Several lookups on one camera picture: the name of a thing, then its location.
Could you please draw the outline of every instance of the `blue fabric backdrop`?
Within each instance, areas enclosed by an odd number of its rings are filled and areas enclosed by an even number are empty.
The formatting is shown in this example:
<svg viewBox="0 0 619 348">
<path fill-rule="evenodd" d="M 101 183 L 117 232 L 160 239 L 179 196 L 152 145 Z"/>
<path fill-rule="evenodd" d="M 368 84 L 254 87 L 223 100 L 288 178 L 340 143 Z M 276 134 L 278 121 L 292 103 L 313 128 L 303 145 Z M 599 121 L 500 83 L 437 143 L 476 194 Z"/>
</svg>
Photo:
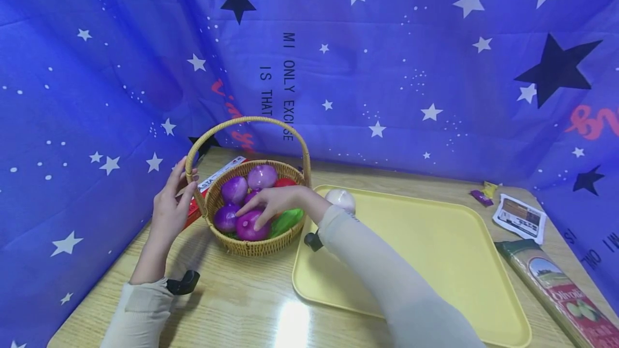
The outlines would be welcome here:
<svg viewBox="0 0 619 348">
<path fill-rule="evenodd" d="M 0 0 L 0 345 L 45 346 L 187 137 L 236 115 L 319 160 L 530 189 L 619 310 L 618 30 L 618 0 Z"/>
</svg>

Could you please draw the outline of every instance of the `wooden table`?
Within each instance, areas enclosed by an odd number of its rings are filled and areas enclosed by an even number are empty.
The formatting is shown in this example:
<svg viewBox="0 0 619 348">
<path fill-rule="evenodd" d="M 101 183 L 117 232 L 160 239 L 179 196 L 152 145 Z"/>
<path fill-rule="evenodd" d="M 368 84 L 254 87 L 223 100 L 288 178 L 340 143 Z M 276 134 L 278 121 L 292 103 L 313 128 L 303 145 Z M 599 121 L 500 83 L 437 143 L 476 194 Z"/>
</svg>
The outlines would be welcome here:
<svg viewBox="0 0 619 348">
<path fill-rule="evenodd" d="M 199 166 L 201 178 L 210 176 L 238 154 L 213 148 Z M 300 165 L 300 159 L 274 158 Z M 477 211 L 486 221 L 493 239 L 513 241 L 516 235 L 496 226 L 496 206 L 484 208 L 468 195 L 478 185 L 405 173 L 354 168 L 314 162 L 313 186 L 340 185 L 457 203 Z M 535 198 L 520 188 L 500 187 L 509 194 L 540 208 Z M 99 347 L 117 306 L 122 284 L 133 272 L 148 235 L 142 231 L 114 266 L 93 288 L 49 343 L 52 348 Z M 176 239 L 168 275 L 180 278 L 187 269 L 200 272 L 196 290 L 178 299 L 162 334 L 162 347 L 388 347 L 390 334 L 384 320 L 335 308 L 305 303 L 294 292 L 291 274 L 297 241 L 276 255 L 242 258 L 229 255 L 199 219 Z M 552 223 L 547 223 L 546 253 L 570 276 L 591 300 L 615 323 L 619 320 L 570 251 Z M 510 280 L 533 330 L 530 347 L 573 346 L 535 300 L 510 267 Z"/>
</svg>

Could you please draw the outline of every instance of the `olive oil package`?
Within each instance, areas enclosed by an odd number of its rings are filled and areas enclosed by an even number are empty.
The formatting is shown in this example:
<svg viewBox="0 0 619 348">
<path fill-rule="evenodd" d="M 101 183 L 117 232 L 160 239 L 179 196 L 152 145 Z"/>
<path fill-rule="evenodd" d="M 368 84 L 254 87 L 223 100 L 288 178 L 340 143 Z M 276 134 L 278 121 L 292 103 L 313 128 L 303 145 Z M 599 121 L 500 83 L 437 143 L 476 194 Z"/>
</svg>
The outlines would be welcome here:
<svg viewBox="0 0 619 348">
<path fill-rule="evenodd" d="M 619 348 L 619 329 L 533 240 L 496 248 L 578 348 Z"/>
</svg>

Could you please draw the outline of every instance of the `arm sleeve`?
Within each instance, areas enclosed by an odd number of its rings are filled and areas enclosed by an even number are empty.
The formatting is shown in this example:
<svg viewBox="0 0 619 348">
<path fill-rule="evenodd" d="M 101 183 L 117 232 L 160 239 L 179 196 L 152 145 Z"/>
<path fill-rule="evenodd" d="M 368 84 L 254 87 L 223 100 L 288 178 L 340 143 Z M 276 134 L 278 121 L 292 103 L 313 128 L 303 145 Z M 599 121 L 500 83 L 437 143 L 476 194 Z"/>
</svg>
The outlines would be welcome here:
<svg viewBox="0 0 619 348">
<path fill-rule="evenodd" d="M 174 296 L 167 278 L 152 284 L 126 283 L 101 348 L 158 348 Z"/>
<path fill-rule="evenodd" d="M 378 301 L 396 347 L 485 347 L 462 313 L 353 215 L 331 206 L 318 227 L 327 250 L 350 267 Z"/>
</svg>

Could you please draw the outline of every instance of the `basket handle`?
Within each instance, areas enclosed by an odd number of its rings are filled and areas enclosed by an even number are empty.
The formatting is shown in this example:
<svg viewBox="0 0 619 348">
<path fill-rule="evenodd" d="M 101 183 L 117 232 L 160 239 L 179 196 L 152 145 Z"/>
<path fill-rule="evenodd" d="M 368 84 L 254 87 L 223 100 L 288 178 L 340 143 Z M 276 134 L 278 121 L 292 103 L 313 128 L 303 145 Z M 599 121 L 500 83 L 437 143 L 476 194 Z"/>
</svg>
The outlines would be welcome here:
<svg viewBox="0 0 619 348">
<path fill-rule="evenodd" d="M 271 117 L 262 117 L 262 116 L 239 117 L 237 119 L 224 121 L 223 123 L 215 125 L 215 127 L 212 127 L 211 129 L 207 130 L 207 132 L 204 133 L 204 135 L 202 135 L 193 144 L 193 146 L 190 149 L 190 153 L 187 155 L 187 161 L 185 162 L 185 176 L 187 176 L 187 182 L 188 183 L 192 182 L 192 178 L 191 178 L 192 165 L 193 165 L 194 158 L 196 157 L 197 150 L 200 148 L 200 146 L 202 146 L 202 144 L 204 144 L 209 138 L 211 138 L 211 136 L 215 135 L 215 133 L 219 132 L 220 130 L 228 128 L 234 124 L 240 124 L 242 122 L 248 122 L 248 121 L 261 121 L 261 122 L 269 122 L 275 125 L 280 125 L 281 128 L 287 129 L 290 133 L 294 135 L 294 137 L 297 138 L 299 143 L 301 143 L 301 149 L 303 150 L 303 178 L 305 180 L 305 185 L 308 187 L 311 186 L 311 177 L 310 177 L 311 167 L 309 164 L 310 163 L 310 158 L 309 158 L 310 152 L 308 151 L 308 146 L 305 143 L 305 140 L 303 140 L 303 137 L 301 137 L 301 135 L 297 132 L 297 130 L 291 127 L 290 125 L 280 120 L 272 119 Z M 196 192 L 194 193 L 194 198 L 196 199 L 196 203 L 197 203 L 198 208 L 200 209 L 200 213 L 205 215 L 206 213 L 205 213 L 204 197 L 202 196 L 202 193 L 200 193 L 199 190 L 196 190 Z"/>
</svg>

